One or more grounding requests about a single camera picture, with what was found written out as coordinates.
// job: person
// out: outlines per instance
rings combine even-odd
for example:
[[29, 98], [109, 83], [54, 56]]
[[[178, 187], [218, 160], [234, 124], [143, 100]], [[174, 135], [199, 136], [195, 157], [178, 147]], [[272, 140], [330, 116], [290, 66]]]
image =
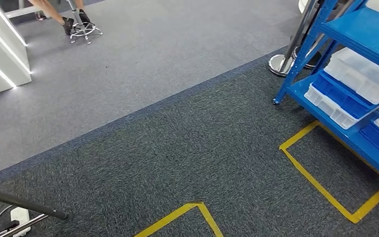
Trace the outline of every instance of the person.
[[[65, 34], [71, 35], [71, 30], [74, 24], [74, 19], [72, 18], [66, 18], [62, 15], [60, 15], [56, 9], [48, 2], [48, 0], [29, 0], [31, 4], [40, 10], [44, 11], [47, 16], [52, 17], [57, 22], [59, 22], [63, 29], [65, 30]], [[84, 11], [84, 5], [83, 0], [75, 0], [76, 6], [79, 9], [79, 16], [80, 19], [84, 24], [90, 22], [89, 17], [86, 15]]]

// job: chrome stool base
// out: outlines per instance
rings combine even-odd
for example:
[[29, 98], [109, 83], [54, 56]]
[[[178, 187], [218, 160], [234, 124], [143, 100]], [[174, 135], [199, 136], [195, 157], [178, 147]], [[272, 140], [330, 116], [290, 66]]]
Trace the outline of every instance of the chrome stool base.
[[89, 41], [88, 35], [92, 34], [94, 31], [98, 33], [98, 35], [103, 35], [104, 33], [101, 32], [98, 27], [92, 22], [87, 23], [85, 26], [83, 23], [76, 23], [73, 25], [72, 28], [72, 34], [70, 36], [71, 43], [75, 43], [76, 39], [79, 37], [84, 37], [86, 40], [86, 44], [91, 44], [91, 41]]

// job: dark blue carpet edge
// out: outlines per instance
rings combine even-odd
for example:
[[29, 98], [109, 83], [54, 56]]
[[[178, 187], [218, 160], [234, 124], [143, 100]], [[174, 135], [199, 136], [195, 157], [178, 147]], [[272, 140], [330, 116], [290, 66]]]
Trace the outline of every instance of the dark blue carpet edge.
[[278, 49], [274, 52], [271, 52], [267, 55], [264, 55], [260, 58], [257, 58], [249, 63], [243, 64], [237, 68], [234, 68], [230, 71], [227, 71], [223, 74], [220, 74], [214, 78], [208, 79], [200, 84], [197, 84], [193, 87], [190, 87], [188, 89], [185, 89], [181, 92], [178, 92], [177, 94], [171, 95], [163, 100], [160, 100], [154, 104], [151, 104], [147, 107], [144, 107], [138, 111], [135, 111], [129, 115], [126, 115], [124, 117], [121, 117], [117, 120], [114, 120], [110, 123], [107, 123], [106, 125], [103, 125], [99, 128], [96, 128], [95, 130], [92, 130], [90, 132], [87, 132], [79, 137], [76, 137], [70, 141], [67, 141], [57, 147], [51, 148], [45, 152], [42, 152], [40, 154], [37, 154], [35, 156], [32, 156], [24, 161], [21, 161], [17, 164], [14, 164], [8, 168], [5, 168], [0, 171], [0, 182], [4, 181], [5, 179], [14, 176], [15, 174], [22, 172], [26, 169], [32, 168], [36, 165], [39, 165], [45, 161], [49, 161], [52, 157], [56, 157], [61, 153], [65, 153], [68, 151], [71, 151], [75, 148], [78, 148], [81, 145], [84, 145], [86, 143], [92, 142], [99, 137], [102, 137], [118, 128], [121, 128], [123, 126], [126, 126], [130, 124], [131, 122], [135, 121], [136, 119], [139, 119], [141, 117], [144, 117], [146, 115], [150, 115], [156, 111], [161, 110], [162, 108], [175, 104], [177, 102], [180, 102], [192, 95], [198, 94], [208, 88], [211, 88], [219, 83], [222, 83], [228, 79], [234, 78], [237, 75], [240, 75], [247, 70], [253, 68], [258, 64], [258, 61], [262, 58], [271, 57], [277, 53], [280, 53], [282, 49]]

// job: power strip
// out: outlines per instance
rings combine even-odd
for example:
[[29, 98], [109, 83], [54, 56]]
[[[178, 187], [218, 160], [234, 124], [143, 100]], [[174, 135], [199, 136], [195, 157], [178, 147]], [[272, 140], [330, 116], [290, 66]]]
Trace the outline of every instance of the power strip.
[[[11, 211], [11, 221], [19, 221], [20, 225], [25, 224], [30, 221], [30, 214], [27, 209], [17, 207]], [[30, 230], [31, 227], [28, 227], [25, 230], [14, 234], [12, 237], [25, 236]]]

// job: stool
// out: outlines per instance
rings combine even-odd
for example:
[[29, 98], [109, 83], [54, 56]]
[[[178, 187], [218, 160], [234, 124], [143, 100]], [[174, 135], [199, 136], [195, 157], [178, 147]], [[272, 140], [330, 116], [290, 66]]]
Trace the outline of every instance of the stool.
[[76, 22], [77, 22], [76, 24], [73, 25], [73, 28], [72, 28], [72, 34], [71, 34], [71, 37], [70, 37], [71, 38], [71, 43], [75, 43], [76, 42], [76, 38], [84, 37], [85, 40], [86, 40], [86, 44], [91, 44], [91, 41], [89, 41], [88, 35], [90, 35], [94, 31], [97, 31], [100, 36], [103, 33], [92, 22], [89, 22], [85, 26], [84, 23], [82, 22], [82, 20], [79, 17], [79, 11], [76, 8], [75, 3], [72, 0], [66, 0], [66, 1], [68, 1], [69, 6], [71, 7], [72, 13], [75, 16], [75, 19], [76, 19]]

